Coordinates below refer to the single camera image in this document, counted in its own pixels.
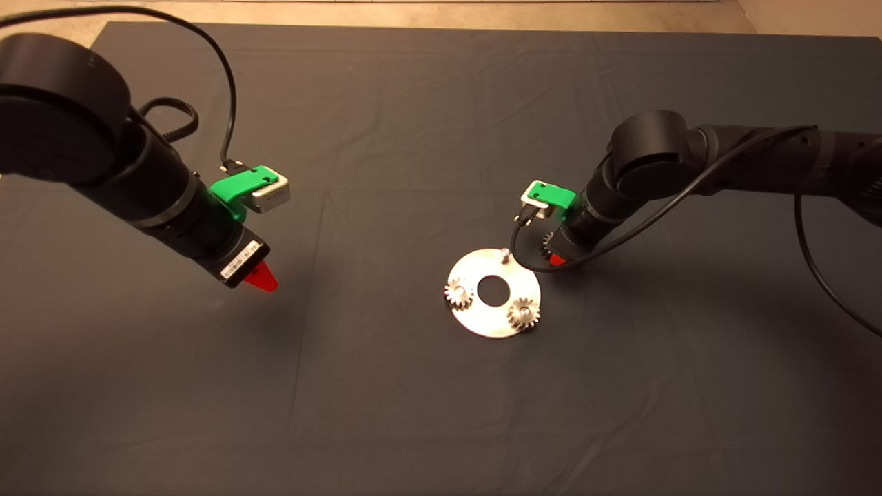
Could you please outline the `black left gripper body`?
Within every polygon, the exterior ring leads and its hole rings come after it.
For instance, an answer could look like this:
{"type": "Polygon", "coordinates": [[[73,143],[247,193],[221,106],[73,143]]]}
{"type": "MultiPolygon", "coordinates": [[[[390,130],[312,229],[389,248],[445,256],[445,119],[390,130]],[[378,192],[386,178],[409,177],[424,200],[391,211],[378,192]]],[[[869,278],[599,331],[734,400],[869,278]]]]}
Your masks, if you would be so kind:
{"type": "Polygon", "coordinates": [[[241,230],[212,254],[212,276],[226,287],[236,288],[270,252],[264,239],[251,230],[241,230]]]}

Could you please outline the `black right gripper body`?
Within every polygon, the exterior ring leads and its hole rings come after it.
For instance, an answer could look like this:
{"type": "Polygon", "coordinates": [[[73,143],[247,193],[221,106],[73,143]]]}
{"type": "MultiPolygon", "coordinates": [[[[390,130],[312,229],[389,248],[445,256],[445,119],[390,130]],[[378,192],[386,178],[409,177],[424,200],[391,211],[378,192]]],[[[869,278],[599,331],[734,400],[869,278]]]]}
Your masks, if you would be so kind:
{"type": "Polygon", "coordinates": [[[557,254],[568,260],[568,263],[589,255],[595,250],[595,242],[582,240],[573,234],[565,224],[561,224],[548,233],[548,255],[557,254]]]}

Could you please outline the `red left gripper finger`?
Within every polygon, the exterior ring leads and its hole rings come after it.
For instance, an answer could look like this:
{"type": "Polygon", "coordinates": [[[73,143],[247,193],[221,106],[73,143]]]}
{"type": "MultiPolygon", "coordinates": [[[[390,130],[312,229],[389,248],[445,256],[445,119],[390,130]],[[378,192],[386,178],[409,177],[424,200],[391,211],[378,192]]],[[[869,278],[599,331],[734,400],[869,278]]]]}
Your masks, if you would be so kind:
{"type": "Polygon", "coordinates": [[[253,267],[245,276],[245,283],[270,294],[278,290],[278,280],[265,261],[253,267]]]}

